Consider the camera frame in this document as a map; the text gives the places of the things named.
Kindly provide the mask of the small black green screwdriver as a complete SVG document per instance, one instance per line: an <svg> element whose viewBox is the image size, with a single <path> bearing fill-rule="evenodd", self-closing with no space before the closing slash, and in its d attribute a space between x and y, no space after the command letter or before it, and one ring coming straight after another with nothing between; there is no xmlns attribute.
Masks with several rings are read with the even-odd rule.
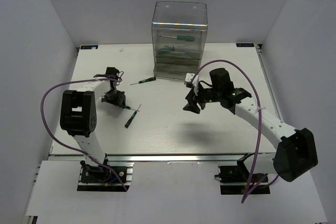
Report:
<svg viewBox="0 0 336 224"><path fill-rule="evenodd" d="M132 122L133 122L134 118L136 117L136 115L138 114L138 112L139 112L139 111L133 111L133 114L130 116L130 118L128 119L128 121L127 121L126 124L124 125L124 127L125 127L126 129L128 129L129 126L132 124Z"/></svg>

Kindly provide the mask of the thin black green screwdriver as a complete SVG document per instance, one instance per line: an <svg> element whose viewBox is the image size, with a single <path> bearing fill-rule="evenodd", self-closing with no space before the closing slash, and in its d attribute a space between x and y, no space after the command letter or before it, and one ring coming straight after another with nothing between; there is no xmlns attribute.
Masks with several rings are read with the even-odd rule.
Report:
<svg viewBox="0 0 336 224"><path fill-rule="evenodd" d="M143 84L143 83L152 82L152 81L155 81L155 80L156 80L156 77L150 77L150 78L147 78L147 79L140 80L136 83L132 83L131 85Z"/></svg>

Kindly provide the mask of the long green handle screwdriver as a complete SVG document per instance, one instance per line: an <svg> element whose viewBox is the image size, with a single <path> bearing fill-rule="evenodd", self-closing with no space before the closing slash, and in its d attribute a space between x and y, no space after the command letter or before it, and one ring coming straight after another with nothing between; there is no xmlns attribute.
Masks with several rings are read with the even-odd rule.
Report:
<svg viewBox="0 0 336 224"><path fill-rule="evenodd" d="M160 48L158 51L157 51L157 54L158 55L165 55L165 54L186 54L186 52L184 51L181 51L179 48L175 48L175 47L163 47L163 48Z"/></svg>

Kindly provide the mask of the short green handle screwdriver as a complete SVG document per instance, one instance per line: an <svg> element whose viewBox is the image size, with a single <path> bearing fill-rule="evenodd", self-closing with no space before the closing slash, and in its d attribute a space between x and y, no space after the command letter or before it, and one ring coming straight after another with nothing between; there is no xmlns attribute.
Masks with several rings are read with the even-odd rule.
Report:
<svg viewBox="0 0 336 224"><path fill-rule="evenodd" d="M166 38L174 38L176 40L182 40L182 41L188 41L188 42L193 42L195 41L194 36L167 36L167 35L161 35L161 37L166 37Z"/></svg>

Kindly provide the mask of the clear plastic drawer cabinet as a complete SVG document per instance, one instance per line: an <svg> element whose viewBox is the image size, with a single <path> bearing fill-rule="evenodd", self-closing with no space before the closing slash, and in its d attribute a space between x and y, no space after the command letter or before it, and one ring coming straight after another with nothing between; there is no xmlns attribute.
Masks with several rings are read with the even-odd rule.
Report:
<svg viewBox="0 0 336 224"><path fill-rule="evenodd" d="M208 31L205 3L159 0L151 28L155 77L184 80L199 69Z"/></svg>

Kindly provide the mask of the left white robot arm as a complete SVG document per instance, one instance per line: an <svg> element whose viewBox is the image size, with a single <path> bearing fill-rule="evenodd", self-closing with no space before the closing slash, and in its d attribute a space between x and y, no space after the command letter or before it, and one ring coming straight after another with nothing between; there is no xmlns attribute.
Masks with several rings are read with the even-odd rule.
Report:
<svg viewBox="0 0 336 224"><path fill-rule="evenodd" d="M111 168L106 165L107 155L95 134L98 120L96 102L100 100L124 108L125 92L117 89L122 75L123 72L117 68L108 67L104 74L95 75L95 80L77 90L66 90L62 95L60 127L86 153L86 164L95 166L93 176L101 182L110 178Z"/></svg>

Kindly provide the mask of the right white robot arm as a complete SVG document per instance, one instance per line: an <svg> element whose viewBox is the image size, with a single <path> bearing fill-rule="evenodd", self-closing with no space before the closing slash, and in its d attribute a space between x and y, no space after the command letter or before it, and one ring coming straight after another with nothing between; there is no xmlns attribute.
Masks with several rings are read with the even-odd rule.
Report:
<svg viewBox="0 0 336 224"><path fill-rule="evenodd" d="M185 85L190 89L184 111L199 114L207 103L218 102L232 114L248 122L275 148L275 153L261 154L254 162L254 155L247 154L237 161L237 175L247 182L257 174L277 174L292 182L318 164L313 133L304 128L298 130L286 124L267 110L243 88L234 87L225 68L212 70L211 85L204 88L199 78L187 73Z"/></svg>

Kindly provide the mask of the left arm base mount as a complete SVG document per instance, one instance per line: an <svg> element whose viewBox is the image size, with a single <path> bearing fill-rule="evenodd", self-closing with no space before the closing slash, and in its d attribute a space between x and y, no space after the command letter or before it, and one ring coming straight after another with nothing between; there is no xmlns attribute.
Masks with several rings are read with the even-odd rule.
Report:
<svg viewBox="0 0 336 224"><path fill-rule="evenodd" d="M111 170L99 166L90 166L85 161L81 161L80 165L77 191L126 192ZM117 173L126 189L129 189L133 167L117 165L111 166L111 168Z"/></svg>

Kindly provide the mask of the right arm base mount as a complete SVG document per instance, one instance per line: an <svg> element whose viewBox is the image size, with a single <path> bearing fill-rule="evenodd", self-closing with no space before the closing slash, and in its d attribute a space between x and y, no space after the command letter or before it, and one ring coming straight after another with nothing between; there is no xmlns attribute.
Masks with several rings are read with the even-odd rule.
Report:
<svg viewBox="0 0 336 224"><path fill-rule="evenodd" d="M252 156L247 154L235 161L232 165L221 165L218 167L218 174L214 175L214 179L220 183L221 195L243 195L246 189L249 169L243 165L246 158ZM261 173L254 173L249 186L251 189L263 177ZM258 187L251 193L252 195L270 194L270 188L267 186L268 177L261 182Z"/></svg>

